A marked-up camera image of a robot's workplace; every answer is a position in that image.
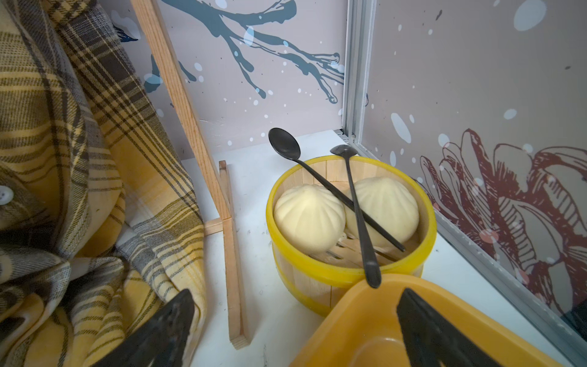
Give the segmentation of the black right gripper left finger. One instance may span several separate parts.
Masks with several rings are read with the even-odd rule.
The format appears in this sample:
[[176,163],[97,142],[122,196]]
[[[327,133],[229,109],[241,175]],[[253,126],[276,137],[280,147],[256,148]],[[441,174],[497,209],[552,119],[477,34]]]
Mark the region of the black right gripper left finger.
[[194,307],[182,290],[96,366],[181,366]]

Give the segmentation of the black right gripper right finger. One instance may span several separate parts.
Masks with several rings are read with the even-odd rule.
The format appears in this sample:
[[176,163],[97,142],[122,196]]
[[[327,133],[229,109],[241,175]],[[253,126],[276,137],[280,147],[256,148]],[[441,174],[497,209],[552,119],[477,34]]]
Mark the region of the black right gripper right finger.
[[397,317],[412,366],[499,365],[409,287],[401,294]]

